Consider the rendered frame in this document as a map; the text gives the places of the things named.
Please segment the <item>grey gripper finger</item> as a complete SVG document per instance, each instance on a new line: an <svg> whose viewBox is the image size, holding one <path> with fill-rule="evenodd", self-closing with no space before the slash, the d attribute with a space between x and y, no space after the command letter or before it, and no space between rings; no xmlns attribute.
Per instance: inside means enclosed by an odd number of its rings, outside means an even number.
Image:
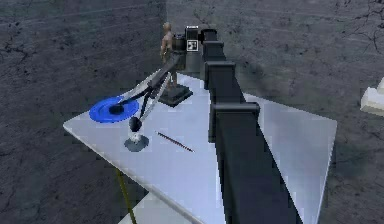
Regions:
<svg viewBox="0 0 384 224"><path fill-rule="evenodd" d="M160 96L163 94L169 80L169 76L164 76L159 81L156 81L154 83L154 86L148 85L145 90L128 99L128 101L131 102L141 97L144 98L141 106L140 116L133 116L129 120L129 127L132 132L138 132L141 129L145 119L148 117L148 115L154 109L155 105L158 103Z"/></svg>
<svg viewBox="0 0 384 224"><path fill-rule="evenodd" d="M164 69L159 69L140 82L132 90L123 94L121 99L109 108L109 111L112 114L118 114L119 112L124 111L125 105L144 97L143 105L141 107L141 115L147 115L158 102L160 96L165 90L166 85L167 72Z"/></svg>

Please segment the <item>tan figure on black base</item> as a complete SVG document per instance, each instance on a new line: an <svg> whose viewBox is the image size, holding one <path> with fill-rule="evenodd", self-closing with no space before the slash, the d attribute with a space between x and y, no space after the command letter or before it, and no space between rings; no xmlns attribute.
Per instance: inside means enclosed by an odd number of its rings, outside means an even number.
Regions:
<svg viewBox="0 0 384 224"><path fill-rule="evenodd" d="M163 31L164 36L160 48L163 63L166 64L173 56L178 56L179 60L169 70L171 77L159 101L170 107L176 107L193 94L187 86L178 83L177 72L184 70L186 66L186 38L184 34L174 34L169 22L163 24Z"/></svg>

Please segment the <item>dark red pencil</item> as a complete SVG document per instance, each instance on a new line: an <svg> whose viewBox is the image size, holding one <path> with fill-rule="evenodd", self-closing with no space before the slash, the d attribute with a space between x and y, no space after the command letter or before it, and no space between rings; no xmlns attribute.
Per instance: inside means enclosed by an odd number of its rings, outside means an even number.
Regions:
<svg viewBox="0 0 384 224"><path fill-rule="evenodd" d="M173 139L173 138L171 138L171 137L169 137L169 136L167 136L167 135L165 135L165 134L163 134L163 133L160 133L160 132L156 132L156 133L157 133L160 137L162 137L162 138L164 138L164 139L166 139L166 140L172 142L173 144L175 144L175 145L177 145L177 146L179 146L179 147L182 147L183 149L185 149L185 150L187 150L187 151L189 151L189 152L194 152L193 149L187 147L186 145L182 144L181 142L179 142L179 141L177 141L177 140L175 140L175 139Z"/></svg>

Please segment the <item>blue plate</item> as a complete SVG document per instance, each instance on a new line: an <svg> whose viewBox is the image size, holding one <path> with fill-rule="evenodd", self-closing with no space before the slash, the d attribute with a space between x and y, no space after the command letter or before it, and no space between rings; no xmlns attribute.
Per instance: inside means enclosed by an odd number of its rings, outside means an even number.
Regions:
<svg viewBox="0 0 384 224"><path fill-rule="evenodd" d="M132 117L139 110L139 103L137 100L125 104L124 111L119 114L112 114L109 108L117 104L122 99L122 96L114 96L96 103L90 110L89 116L93 121L99 123L115 123L120 122Z"/></svg>

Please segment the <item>white table with yellow leg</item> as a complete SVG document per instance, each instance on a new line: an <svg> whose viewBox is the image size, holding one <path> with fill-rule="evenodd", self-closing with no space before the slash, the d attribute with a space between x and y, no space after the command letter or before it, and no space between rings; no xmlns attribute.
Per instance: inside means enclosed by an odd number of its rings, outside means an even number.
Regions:
<svg viewBox="0 0 384 224"><path fill-rule="evenodd" d="M210 97L197 78L179 75L193 94L171 108L157 104L141 132L149 144L131 152L126 121L98 123L82 113L64 129L195 224L225 224L215 147L208 141ZM334 120L260 99L259 124L303 224L317 224L333 150ZM160 137L163 133L194 150Z"/></svg>

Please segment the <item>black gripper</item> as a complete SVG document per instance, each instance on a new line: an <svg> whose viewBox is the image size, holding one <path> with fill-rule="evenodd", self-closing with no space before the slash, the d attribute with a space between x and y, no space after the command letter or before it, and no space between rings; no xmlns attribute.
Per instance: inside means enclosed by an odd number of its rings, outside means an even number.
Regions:
<svg viewBox="0 0 384 224"><path fill-rule="evenodd" d="M185 69L186 38L184 34L167 32L163 37L163 72L176 72Z"/></svg>

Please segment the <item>grey round dish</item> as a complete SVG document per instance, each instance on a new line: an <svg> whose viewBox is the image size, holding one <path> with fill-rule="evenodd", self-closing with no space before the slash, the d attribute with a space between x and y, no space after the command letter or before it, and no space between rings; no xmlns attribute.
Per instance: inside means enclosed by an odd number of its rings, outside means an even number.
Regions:
<svg viewBox="0 0 384 224"><path fill-rule="evenodd" d="M140 133L134 133L125 141L124 146L131 152L140 152L146 148L148 144L149 139L146 136Z"/></svg>

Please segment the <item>white blocky object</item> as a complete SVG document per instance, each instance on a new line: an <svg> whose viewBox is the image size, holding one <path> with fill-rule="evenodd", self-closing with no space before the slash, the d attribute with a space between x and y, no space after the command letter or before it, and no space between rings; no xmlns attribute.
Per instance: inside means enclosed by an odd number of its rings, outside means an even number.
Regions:
<svg viewBox="0 0 384 224"><path fill-rule="evenodd" d="M384 77L376 88L368 87L362 98L360 110L384 117Z"/></svg>

